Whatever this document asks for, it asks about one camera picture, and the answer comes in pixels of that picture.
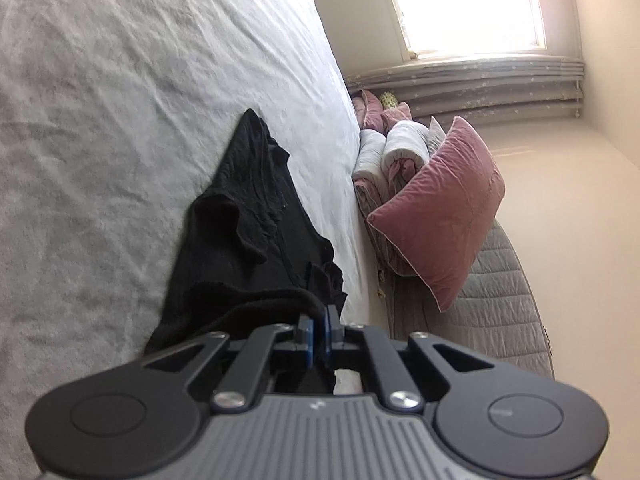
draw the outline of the pink velvet pillow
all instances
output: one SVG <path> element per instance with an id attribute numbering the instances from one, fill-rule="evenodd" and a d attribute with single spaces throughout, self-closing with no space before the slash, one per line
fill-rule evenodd
<path id="1" fill-rule="evenodd" d="M 358 120 L 358 126 L 361 130 L 364 129 L 364 114 L 367 111 L 367 105 L 364 104 L 364 99 L 362 97 L 354 97 L 351 100 L 353 104 L 353 111 L 356 112 L 356 119 Z"/>
<path id="2" fill-rule="evenodd" d="M 473 127 L 456 117 L 406 187 L 367 217 L 431 289 L 441 312 L 462 289 L 504 197 L 504 180 Z"/>
<path id="3" fill-rule="evenodd" d="M 385 133 L 382 124 L 382 103 L 369 90 L 362 91 L 362 99 L 366 105 L 364 113 L 363 129 L 376 130 L 381 134 Z"/>
<path id="4" fill-rule="evenodd" d="M 389 133 L 391 128 L 396 126 L 397 122 L 411 120 L 411 110 L 409 110 L 409 105 L 404 101 L 395 108 L 382 110 L 382 125 L 385 129 L 385 135 Z"/>

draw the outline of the folded blanket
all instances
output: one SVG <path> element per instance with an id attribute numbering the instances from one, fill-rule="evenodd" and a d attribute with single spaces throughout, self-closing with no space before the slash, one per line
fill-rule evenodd
<path id="1" fill-rule="evenodd" d="M 373 200 L 373 209 L 389 200 L 388 183 L 380 168 L 382 152 L 386 139 L 376 130 L 362 130 L 360 132 L 360 153 L 356 160 L 351 178 L 354 183 L 364 179 L 371 183 L 367 191 L 367 200 Z"/>
<path id="2" fill-rule="evenodd" d="M 386 136 L 382 153 L 382 173 L 386 176 L 389 197 L 395 196 L 429 161 L 424 138 L 429 129 L 414 121 L 399 121 Z"/>
<path id="3" fill-rule="evenodd" d="M 360 132 L 360 153 L 351 178 L 358 208 L 365 219 L 367 232 L 380 263 L 399 276 L 415 276 L 415 271 L 386 237 L 373 230 L 366 219 L 369 213 L 389 200 L 388 183 L 380 162 L 386 143 L 385 136 L 375 130 Z"/>

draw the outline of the screw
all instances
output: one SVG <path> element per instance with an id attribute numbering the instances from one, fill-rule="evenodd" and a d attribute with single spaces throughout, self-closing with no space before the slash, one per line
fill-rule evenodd
<path id="1" fill-rule="evenodd" d="M 396 408 L 415 408 L 420 404 L 420 396 L 413 392 L 393 392 L 389 395 L 389 403 Z"/>
<path id="2" fill-rule="evenodd" d="M 218 392 L 213 397 L 215 402 L 220 408 L 232 409 L 242 408 L 246 404 L 246 399 L 243 394 L 238 392 Z"/>

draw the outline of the gray quilted blanket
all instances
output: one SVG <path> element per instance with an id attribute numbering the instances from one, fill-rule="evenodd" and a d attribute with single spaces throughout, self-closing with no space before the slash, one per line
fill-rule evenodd
<path id="1" fill-rule="evenodd" d="M 389 326 L 396 339 L 431 332 L 478 352 L 553 377 L 546 331 L 520 261 L 498 222 L 453 306 L 441 314 L 419 278 L 388 279 Z"/>

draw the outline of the black circular cap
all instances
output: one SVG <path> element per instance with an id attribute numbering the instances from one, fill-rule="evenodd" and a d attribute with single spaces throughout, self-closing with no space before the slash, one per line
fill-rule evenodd
<path id="1" fill-rule="evenodd" d="M 27 416 L 25 434 L 44 470 L 114 480 L 175 460 L 194 441 L 200 421 L 180 374 L 134 362 L 41 397 Z"/>
<path id="2" fill-rule="evenodd" d="M 532 395 L 510 395 L 489 407 L 489 420 L 514 436 L 535 438 L 553 433 L 562 424 L 562 410 L 550 400 Z"/>
<path id="3" fill-rule="evenodd" d="M 145 420 L 141 400 L 124 395 L 99 395 L 82 400 L 71 410 L 71 422 L 83 433 L 117 436 L 135 430 Z"/>
<path id="4" fill-rule="evenodd" d="M 434 429 L 456 455 L 491 475 L 557 478 L 590 466 L 609 425 L 591 397 L 497 364 L 454 377 Z"/>

